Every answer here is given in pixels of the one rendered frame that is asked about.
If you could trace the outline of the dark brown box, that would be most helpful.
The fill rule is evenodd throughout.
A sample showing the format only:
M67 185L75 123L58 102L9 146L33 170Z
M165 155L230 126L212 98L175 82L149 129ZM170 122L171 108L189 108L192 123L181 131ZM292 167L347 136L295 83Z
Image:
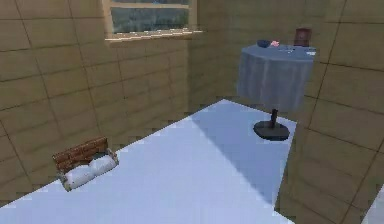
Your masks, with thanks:
M294 45L308 47L312 30L310 28L297 28L295 32Z

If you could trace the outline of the round table with grey cloth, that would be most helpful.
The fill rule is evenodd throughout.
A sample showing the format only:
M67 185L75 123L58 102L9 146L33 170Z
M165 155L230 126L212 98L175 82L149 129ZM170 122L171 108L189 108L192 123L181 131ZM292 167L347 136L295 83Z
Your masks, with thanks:
M290 131L277 121L277 116L279 112L297 110L303 101L315 58L306 54L309 48L313 47L252 45L241 50L237 94L271 111L269 120L258 121L253 126L262 139L288 139Z

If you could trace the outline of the brown backrest white cushion couch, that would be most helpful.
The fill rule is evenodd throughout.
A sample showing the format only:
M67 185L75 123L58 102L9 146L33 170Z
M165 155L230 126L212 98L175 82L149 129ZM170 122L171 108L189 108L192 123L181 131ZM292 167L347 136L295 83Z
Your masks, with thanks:
M52 156L57 177L70 192L119 165L117 154L106 137L98 137Z

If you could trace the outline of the wooden framed window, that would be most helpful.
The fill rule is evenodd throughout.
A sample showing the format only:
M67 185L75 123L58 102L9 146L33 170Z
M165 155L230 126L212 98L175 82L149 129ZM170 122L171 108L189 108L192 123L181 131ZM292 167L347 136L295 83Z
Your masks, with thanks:
M201 33L198 0L102 0L107 41L184 38Z

